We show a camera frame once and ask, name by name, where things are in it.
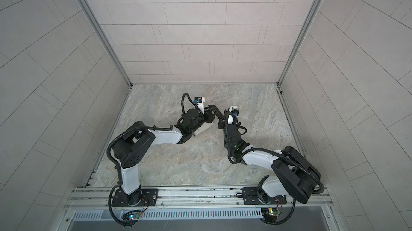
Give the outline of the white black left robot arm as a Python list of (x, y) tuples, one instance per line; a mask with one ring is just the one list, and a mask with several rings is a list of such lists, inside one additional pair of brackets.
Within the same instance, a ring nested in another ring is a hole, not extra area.
[(183, 144), (195, 131), (206, 123), (212, 123), (216, 117), (223, 119), (217, 106), (209, 105), (203, 110), (196, 106), (184, 111), (176, 125), (159, 128), (138, 121), (114, 138), (106, 149), (106, 155), (117, 169), (122, 205), (136, 206), (143, 201), (138, 163), (152, 145)]

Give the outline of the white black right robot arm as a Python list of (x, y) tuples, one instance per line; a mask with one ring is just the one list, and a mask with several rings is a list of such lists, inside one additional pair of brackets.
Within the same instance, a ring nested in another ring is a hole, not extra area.
[(306, 204), (313, 194), (325, 191), (320, 173), (295, 148), (287, 146), (273, 151), (250, 145), (239, 132), (245, 128), (234, 120), (220, 123), (218, 127), (223, 130), (224, 147), (231, 164), (259, 166), (275, 173), (274, 177), (263, 177), (255, 189), (261, 203), (271, 204), (278, 196), (290, 195)]

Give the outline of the white remote control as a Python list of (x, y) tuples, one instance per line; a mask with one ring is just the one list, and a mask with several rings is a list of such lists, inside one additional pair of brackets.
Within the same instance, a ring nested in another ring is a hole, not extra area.
[(207, 129), (213, 127), (213, 123), (203, 123), (196, 131), (193, 132), (193, 136), (197, 136)]

